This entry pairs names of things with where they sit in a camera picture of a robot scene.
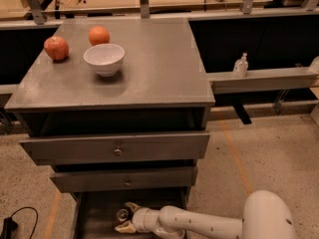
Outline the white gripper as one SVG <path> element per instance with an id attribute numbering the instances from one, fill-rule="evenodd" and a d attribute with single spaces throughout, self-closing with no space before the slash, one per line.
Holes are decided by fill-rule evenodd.
<path id="1" fill-rule="evenodd" d="M 147 212 L 149 211 L 146 207 L 140 207 L 136 203 L 126 202 L 125 206 L 128 207 L 133 213 L 133 220 L 129 220 L 115 227 L 115 230 L 119 233 L 134 234 L 137 231 L 140 233 L 147 233 L 148 230 L 145 225 L 145 219 Z"/>

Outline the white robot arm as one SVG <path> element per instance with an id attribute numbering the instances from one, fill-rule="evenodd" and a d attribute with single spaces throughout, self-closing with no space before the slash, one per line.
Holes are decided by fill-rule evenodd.
<path id="1" fill-rule="evenodd" d="M 160 210 L 127 202 L 133 218 L 115 227 L 119 233 L 154 233 L 183 239 L 187 231 L 208 239 L 297 239 L 287 204 L 275 193 L 258 190 L 245 201 L 241 219 L 190 212 L 174 206 Z"/>

